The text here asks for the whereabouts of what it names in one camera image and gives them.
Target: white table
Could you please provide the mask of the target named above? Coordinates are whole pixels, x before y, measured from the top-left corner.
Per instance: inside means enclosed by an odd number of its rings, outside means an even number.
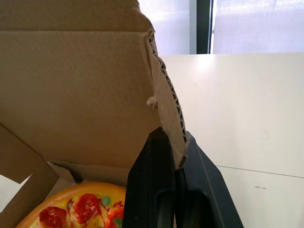
[[[246,228],[304,227],[304,53],[163,58]]]

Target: toy pizza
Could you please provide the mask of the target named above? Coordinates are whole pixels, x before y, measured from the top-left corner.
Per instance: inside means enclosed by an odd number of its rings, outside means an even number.
[[[125,189],[109,183],[83,183],[37,206],[16,228],[121,228]]]

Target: pizza box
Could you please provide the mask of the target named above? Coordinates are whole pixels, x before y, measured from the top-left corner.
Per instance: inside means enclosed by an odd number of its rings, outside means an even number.
[[[1,227],[75,182],[126,185],[160,126],[182,165],[181,108],[136,0],[2,0],[0,30],[0,174],[28,178]]]

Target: pizza crust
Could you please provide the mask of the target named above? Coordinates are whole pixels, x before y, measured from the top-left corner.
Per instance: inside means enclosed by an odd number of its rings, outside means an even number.
[[[60,201],[69,200],[73,198],[75,195],[83,195],[85,193],[90,192],[98,192],[105,195],[115,195],[117,198],[121,198],[122,203],[124,204],[125,198],[125,188],[119,187],[110,183],[102,183],[102,182],[90,182],[90,183],[82,183],[75,185],[71,188],[65,189],[46,201],[42,202],[38,205],[34,210],[32,210],[17,226],[16,228],[29,228],[33,222],[39,217],[40,212],[47,208],[54,206]]]

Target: black plastic object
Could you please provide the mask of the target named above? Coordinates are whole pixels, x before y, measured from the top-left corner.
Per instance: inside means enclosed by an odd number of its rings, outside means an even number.
[[[123,228],[242,228],[224,179],[190,139],[183,169],[174,171],[168,137],[153,131],[128,176]]]
[[[177,228],[243,228],[220,171],[187,134],[188,158],[176,171]]]
[[[123,228],[172,228],[175,174],[169,139],[153,131],[128,175]]]

